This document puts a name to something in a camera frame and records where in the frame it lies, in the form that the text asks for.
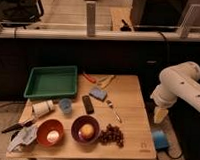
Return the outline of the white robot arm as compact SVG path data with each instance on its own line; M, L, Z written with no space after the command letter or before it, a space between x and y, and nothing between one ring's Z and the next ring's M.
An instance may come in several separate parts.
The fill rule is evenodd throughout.
M197 63L187 61L164 68L159 75L159 84L150 98L155 102L154 122L161 123L168 109L179 98L185 100L200 113L200 67Z

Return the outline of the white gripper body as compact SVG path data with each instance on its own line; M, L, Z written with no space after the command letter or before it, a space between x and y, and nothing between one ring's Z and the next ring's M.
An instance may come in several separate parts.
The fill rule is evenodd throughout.
M176 96L170 93L162 85L157 85L152 92L151 99L154 100L156 106L160 108L171 108L176 102Z

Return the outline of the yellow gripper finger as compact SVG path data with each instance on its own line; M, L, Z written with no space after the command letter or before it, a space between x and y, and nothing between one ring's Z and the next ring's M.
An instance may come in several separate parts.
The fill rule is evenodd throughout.
M154 122L156 124L161 123L166 115L168 115L168 110L166 108L156 107L154 109Z

